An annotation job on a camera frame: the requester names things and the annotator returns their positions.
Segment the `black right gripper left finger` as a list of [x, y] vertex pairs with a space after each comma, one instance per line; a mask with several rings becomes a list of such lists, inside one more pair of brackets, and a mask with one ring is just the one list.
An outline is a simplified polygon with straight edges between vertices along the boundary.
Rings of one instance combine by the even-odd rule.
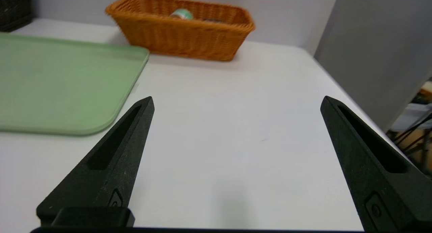
[[137, 101], [36, 209], [42, 227], [132, 227], [128, 208], [155, 107]]

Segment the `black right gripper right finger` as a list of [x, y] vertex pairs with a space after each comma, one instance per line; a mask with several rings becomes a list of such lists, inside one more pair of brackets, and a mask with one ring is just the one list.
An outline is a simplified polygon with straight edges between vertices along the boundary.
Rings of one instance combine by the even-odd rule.
[[366, 232], [430, 232], [432, 183], [344, 103], [320, 111]]

